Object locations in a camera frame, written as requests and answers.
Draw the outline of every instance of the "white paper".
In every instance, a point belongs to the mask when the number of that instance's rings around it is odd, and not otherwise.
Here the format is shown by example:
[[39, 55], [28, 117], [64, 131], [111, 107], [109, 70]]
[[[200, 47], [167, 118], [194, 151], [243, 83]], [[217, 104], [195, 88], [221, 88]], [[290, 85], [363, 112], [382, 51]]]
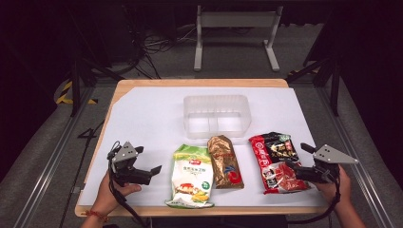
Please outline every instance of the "white paper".
[[259, 166], [248, 139], [276, 131], [291, 135], [304, 166], [314, 164], [312, 154], [301, 143], [315, 146], [292, 88], [275, 87], [135, 87], [113, 107], [97, 157], [89, 170], [78, 205], [92, 205], [99, 183], [107, 170], [106, 155], [116, 141], [144, 146], [134, 167], [149, 171], [162, 165], [161, 173], [139, 193], [127, 197], [137, 206], [166, 206], [171, 199], [172, 155], [183, 143], [207, 146], [208, 139], [189, 140], [183, 126], [183, 98], [201, 95], [244, 95], [248, 98], [252, 122], [243, 138], [232, 138], [242, 173], [243, 189], [213, 189], [210, 202], [216, 206], [323, 206], [316, 188], [293, 194], [263, 195]]

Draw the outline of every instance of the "red food package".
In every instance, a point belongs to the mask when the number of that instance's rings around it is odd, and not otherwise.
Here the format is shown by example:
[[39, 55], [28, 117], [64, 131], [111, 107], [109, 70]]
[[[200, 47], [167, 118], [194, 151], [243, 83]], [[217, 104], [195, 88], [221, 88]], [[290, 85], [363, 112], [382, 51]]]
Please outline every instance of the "red food package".
[[258, 160], [261, 179], [267, 193], [292, 193], [309, 188], [307, 181], [298, 180], [294, 170], [285, 163], [289, 159], [301, 165], [289, 135], [271, 132], [249, 139]]

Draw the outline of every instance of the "brown food package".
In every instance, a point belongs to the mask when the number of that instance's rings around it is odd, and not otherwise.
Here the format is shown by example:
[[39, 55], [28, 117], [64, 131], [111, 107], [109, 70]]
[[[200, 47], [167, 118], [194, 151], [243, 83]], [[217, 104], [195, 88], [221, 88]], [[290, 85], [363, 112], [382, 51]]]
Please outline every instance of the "brown food package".
[[243, 188], [234, 146], [225, 136], [212, 137], [207, 143], [214, 169], [216, 188]]

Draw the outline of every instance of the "plastic tray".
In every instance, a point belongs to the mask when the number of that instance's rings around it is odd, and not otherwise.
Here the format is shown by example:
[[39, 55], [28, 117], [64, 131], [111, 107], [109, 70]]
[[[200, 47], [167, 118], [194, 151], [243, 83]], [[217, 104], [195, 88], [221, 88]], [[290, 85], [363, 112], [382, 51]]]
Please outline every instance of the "plastic tray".
[[248, 99], [243, 95], [187, 96], [183, 121], [189, 139], [243, 137], [251, 123]]

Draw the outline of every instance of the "tripod leg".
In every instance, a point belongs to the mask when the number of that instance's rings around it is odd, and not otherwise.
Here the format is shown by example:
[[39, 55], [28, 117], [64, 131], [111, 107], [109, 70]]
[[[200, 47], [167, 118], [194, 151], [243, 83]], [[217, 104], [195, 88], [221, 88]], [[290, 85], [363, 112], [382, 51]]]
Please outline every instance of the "tripod leg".
[[334, 69], [332, 65], [332, 60], [329, 60], [327, 63], [323, 64], [313, 80], [314, 86], [324, 87], [327, 81], [329, 81], [329, 78], [332, 75], [333, 70]]
[[124, 77], [122, 77], [122, 76], [120, 76], [120, 75], [118, 75], [118, 74], [116, 74], [116, 73], [110, 71], [110, 70], [107, 69], [107, 68], [103, 68], [103, 67], [101, 67], [101, 66], [96, 65], [95, 63], [89, 61], [88, 59], [83, 58], [83, 61], [84, 61], [84, 63], [86, 63], [86, 64], [89, 65], [90, 67], [96, 68], [97, 70], [103, 72], [106, 76], [108, 76], [108, 77], [110, 77], [110, 78], [112, 78], [112, 79], [114, 79], [114, 80], [116, 80], [116, 81], [121, 81], [121, 80], [124, 79]]
[[195, 65], [193, 69], [195, 71], [202, 70], [202, 7], [198, 6], [198, 15], [197, 15], [197, 43], [196, 43], [196, 53], [195, 53]]
[[80, 76], [77, 61], [74, 61], [71, 67], [71, 82], [73, 87], [73, 110], [70, 116], [74, 117], [77, 110], [80, 108]]
[[80, 77], [86, 87], [95, 86], [97, 84], [97, 79], [95, 78], [93, 72], [89, 67], [86, 66], [86, 62], [81, 59], [77, 59], [78, 72], [80, 72]]
[[299, 72], [288, 76], [285, 79], [285, 81], [287, 81], [287, 83], [292, 83], [294, 80], [304, 76], [305, 74], [311, 72], [314, 69], [317, 69], [318, 67], [325, 65], [327, 62], [328, 62], [328, 59], [323, 59], [323, 60], [317, 61], [317, 62], [307, 66], [306, 68], [300, 70]]
[[331, 89], [331, 94], [330, 94], [330, 106], [331, 106], [335, 116], [338, 116], [337, 98], [338, 98], [338, 86], [340, 83], [340, 68], [338, 67], [337, 62], [335, 62], [334, 68], [335, 68], [335, 70], [333, 72], [332, 89]]

